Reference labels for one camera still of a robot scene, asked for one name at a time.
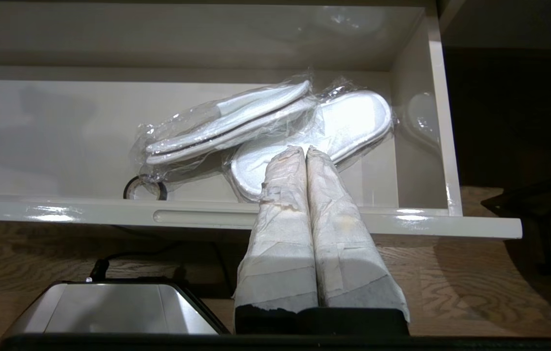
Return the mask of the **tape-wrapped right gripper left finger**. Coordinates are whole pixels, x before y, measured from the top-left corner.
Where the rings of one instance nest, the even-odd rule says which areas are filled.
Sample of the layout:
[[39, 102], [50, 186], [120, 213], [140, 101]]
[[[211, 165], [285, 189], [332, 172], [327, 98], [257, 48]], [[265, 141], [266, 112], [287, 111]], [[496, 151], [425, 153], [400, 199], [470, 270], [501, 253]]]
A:
[[255, 312], [296, 314], [319, 306], [307, 169], [298, 146], [267, 165], [234, 300], [237, 321]]

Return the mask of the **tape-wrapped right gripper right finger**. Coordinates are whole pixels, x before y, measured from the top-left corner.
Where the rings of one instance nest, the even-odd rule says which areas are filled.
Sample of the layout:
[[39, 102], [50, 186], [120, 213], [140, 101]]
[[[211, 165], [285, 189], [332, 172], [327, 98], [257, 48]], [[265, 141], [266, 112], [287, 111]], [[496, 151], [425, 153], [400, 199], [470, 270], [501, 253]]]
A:
[[398, 310], [409, 323], [405, 294], [387, 268], [335, 164], [326, 153], [309, 147], [306, 167], [321, 304]]

